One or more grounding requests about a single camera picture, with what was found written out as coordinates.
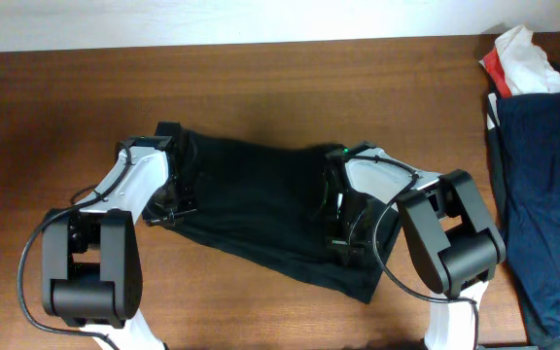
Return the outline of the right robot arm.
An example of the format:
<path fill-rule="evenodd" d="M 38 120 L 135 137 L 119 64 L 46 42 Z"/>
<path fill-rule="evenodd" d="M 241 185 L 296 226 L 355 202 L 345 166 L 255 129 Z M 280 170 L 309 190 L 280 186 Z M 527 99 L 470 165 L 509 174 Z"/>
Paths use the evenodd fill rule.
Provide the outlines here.
<path fill-rule="evenodd" d="M 480 302 L 506 247 L 473 177 L 421 170 L 368 142 L 329 152 L 324 176 L 322 208 L 339 224 L 328 248 L 344 264 L 372 255 L 400 289 L 430 304 L 425 348 L 478 348 Z M 382 254 L 400 233 L 426 295 L 386 267 Z"/>

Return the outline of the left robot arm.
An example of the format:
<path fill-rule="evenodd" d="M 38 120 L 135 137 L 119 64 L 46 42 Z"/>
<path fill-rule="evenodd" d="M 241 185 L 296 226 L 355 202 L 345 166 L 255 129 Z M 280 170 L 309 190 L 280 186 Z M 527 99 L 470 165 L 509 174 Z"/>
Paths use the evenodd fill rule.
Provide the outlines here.
<path fill-rule="evenodd" d="M 160 122 L 152 136 L 130 137 L 85 198 L 52 210 L 42 234 L 42 305 L 68 330 L 103 349 L 163 349 L 141 310 L 143 275 L 135 223 L 171 227 L 195 213 L 183 178 L 197 154 L 188 131 Z"/>

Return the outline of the black shorts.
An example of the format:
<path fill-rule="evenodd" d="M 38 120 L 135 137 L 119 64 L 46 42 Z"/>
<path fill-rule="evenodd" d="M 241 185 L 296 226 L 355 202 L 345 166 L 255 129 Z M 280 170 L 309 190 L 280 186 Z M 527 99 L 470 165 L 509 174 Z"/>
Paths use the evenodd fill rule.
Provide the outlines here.
<path fill-rule="evenodd" d="M 278 149 L 193 133 L 197 211 L 173 230 L 299 282 L 370 303 L 382 275 L 344 266 L 326 248 L 325 155 L 335 144 Z"/>

